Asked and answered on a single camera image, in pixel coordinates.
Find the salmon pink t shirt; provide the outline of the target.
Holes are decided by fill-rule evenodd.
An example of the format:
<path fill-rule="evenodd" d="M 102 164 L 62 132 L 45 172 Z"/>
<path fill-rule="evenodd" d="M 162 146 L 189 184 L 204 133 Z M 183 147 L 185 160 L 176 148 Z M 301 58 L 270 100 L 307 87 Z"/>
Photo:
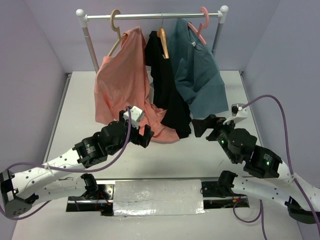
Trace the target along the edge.
<path fill-rule="evenodd" d="M 115 56 L 105 56 L 95 77 L 95 120 L 108 125 L 119 119 L 119 112 L 127 106 L 144 111 L 139 123 L 140 134 L 145 125 L 154 132 L 152 140 L 173 143 L 180 138 L 175 129 L 161 123 L 166 110 L 150 102 L 150 82 L 145 63 L 146 41 L 137 26 L 125 32 L 120 50 Z"/>

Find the light wooden hanger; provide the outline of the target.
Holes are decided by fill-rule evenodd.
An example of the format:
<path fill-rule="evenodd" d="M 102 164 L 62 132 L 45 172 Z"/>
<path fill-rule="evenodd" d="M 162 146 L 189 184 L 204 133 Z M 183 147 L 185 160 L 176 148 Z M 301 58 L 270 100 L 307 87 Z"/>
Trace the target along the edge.
<path fill-rule="evenodd" d="M 114 9 L 111 12 L 110 15 L 110 28 L 112 29 L 113 32 L 116 33 L 117 35 L 117 40 L 114 43 L 114 45 L 112 46 L 112 48 L 110 49 L 110 51 L 108 52 L 108 57 L 111 57 L 113 55 L 113 53 L 115 52 L 115 50 L 118 48 L 118 46 L 123 42 L 123 40 L 126 39 L 126 37 L 128 36 L 126 33 L 122 34 L 120 27 L 115 25 L 115 18 L 117 15 L 120 15 L 121 12 L 118 9 Z"/>

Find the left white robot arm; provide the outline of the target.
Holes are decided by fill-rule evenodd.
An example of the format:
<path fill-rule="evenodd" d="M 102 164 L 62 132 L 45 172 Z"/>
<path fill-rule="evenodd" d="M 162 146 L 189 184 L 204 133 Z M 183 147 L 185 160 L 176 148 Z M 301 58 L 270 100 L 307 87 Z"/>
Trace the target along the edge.
<path fill-rule="evenodd" d="M 84 138 L 67 152 L 44 164 L 28 163 L 30 169 L 0 174 L 2 205 L 0 212 L 11 220 L 28 218 L 35 205 L 44 207 L 50 201 L 65 197 L 93 199 L 99 186 L 93 173 L 115 163 L 128 143 L 146 148 L 154 132 L 145 125 L 140 134 L 140 122 L 145 113 L 137 106 L 120 111 L 119 120 L 104 126 L 93 136 Z"/>

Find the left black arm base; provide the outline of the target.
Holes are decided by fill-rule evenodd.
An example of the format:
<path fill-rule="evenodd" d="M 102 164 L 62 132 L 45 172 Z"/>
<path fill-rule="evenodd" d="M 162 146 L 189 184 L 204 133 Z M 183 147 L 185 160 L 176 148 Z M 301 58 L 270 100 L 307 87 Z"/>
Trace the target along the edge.
<path fill-rule="evenodd" d="M 112 217 L 115 183 L 96 180 L 90 173 L 84 173 L 80 179 L 85 191 L 79 196 L 68 197 L 66 212 L 99 212 L 101 216 Z"/>

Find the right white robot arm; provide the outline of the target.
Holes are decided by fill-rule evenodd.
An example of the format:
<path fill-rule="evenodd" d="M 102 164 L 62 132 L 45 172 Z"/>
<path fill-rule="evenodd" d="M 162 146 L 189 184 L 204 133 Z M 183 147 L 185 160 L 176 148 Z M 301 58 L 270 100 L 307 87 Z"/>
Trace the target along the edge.
<path fill-rule="evenodd" d="M 264 179 L 271 187 L 252 182 L 240 175 L 224 170 L 216 183 L 202 183 L 204 197 L 230 197 L 247 195 L 261 200 L 270 200 L 287 208 L 291 218 L 304 224 L 315 224 L 320 220 L 320 190 L 297 175 L 272 150 L 257 145 L 257 138 L 244 128 L 236 128 L 234 121 L 225 122 L 224 117 L 214 114 L 205 119 L 193 119 L 192 125 L 197 138 L 206 130 L 206 137 L 217 142 L 233 164 L 243 164 L 243 170 L 257 179 Z"/>

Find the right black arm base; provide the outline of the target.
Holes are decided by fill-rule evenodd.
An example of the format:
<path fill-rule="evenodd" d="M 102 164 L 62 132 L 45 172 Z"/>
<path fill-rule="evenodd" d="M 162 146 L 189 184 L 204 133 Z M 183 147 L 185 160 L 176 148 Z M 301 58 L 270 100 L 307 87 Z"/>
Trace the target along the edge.
<path fill-rule="evenodd" d="M 225 190 L 218 186 L 218 182 L 202 181 L 200 193 L 203 196 L 203 207 L 211 209 L 249 208 L 246 195 L 235 194 L 231 190 Z"/>

